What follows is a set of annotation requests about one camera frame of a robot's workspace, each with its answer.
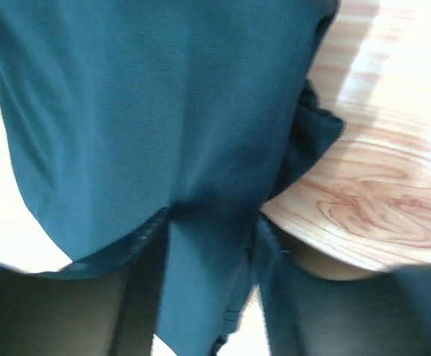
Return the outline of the black t shirt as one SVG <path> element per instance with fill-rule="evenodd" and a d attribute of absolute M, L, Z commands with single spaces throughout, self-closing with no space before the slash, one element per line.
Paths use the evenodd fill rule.
<path fill-rule="evenodd" d="M 157 336 L 215 355 L 235 330 L 263 203 L 343 131 L 307 78 L 336 1 L 0 1 L 0 106 L 17 186 L 71 259 L 169 238 Z"/>

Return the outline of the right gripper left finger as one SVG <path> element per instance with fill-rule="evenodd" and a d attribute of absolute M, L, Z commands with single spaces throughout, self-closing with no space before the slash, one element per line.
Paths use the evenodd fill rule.
<path fill-rule="evenodd" d="M 58 272 L 0 265 L 0 355 L 149 355 L 168 212 Z"/>

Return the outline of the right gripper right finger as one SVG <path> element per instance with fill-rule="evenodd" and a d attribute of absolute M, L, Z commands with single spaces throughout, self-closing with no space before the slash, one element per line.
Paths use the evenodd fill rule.
<path fill-rule="evenodd" d="M 254 238 L 273 355 L 431 355 L 431 266 L 328 281 L 294 264 L 280 229 L 266 218 Z"/>

